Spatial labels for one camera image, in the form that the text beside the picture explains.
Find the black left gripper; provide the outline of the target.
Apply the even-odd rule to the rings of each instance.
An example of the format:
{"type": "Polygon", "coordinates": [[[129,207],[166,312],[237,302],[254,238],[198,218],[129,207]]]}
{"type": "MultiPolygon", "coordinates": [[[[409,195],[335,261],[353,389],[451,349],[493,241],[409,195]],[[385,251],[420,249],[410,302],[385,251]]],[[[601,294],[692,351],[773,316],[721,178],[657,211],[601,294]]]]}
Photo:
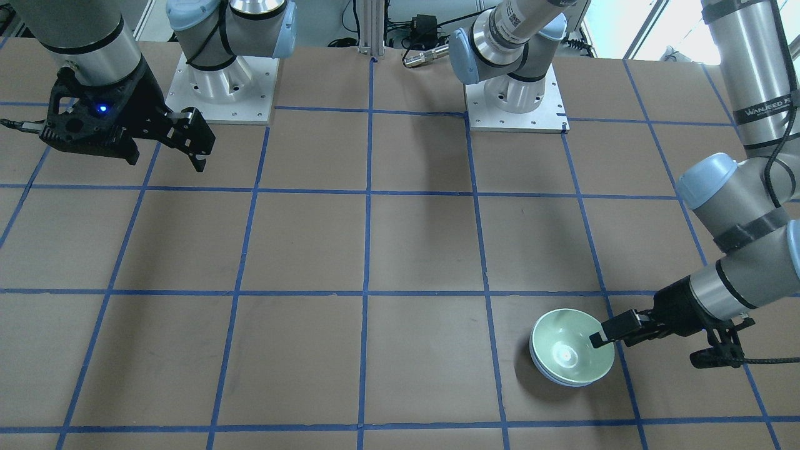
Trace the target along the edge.
{"type": "Polygon", "coordinates": [[[602,322],[601,330],[589,337],[595,349],[622,341],[631,347],[646,340],[668,335],[691,336],[705,331],[709,348],[695,351],[689,361],[697,369],[731,367],[745,364],[738,331],[755,324],[749,316],[735,324],[733,320],[719,320],[706,313],[691,288],[691,278],[686,276],[654,295],[652,310],[630,309],[602,322]]]}

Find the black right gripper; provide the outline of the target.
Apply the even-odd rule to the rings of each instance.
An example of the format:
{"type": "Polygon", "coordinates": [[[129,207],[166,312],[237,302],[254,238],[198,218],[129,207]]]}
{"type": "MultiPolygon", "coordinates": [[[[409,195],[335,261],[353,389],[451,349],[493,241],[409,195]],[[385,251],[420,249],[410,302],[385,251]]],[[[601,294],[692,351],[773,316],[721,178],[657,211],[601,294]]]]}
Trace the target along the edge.
{"type": "Polygon", "coordinates": [[[184,153],[197,172],[206,167],[216,136],[202,111],[169,112],[145,57],[131,74],[105,86],[78,81],[75,66],[63,64],[49,97],[38,137],[62,152],[138,161],[135,139],[150,139],[184,153]]]}

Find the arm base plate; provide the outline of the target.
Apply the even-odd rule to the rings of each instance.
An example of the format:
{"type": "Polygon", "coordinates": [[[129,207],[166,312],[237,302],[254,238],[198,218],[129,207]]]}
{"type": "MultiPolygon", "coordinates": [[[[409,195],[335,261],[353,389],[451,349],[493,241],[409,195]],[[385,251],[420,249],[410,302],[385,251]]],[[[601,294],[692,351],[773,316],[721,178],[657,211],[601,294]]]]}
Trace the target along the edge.
{"type": "Polygon", "coordinates": [[[282,59],[238,56],[219,71],[200,71],[181,55],[166,94],[173,111],[194,106],[209,124],[268,125],[282,59]]]}
{"type": "Polygon", "coordinates": [[[472,131],[560,134],[571,130],[552,64],[538,81],[504,75],[465,85],[464,96],[472,131]]]}

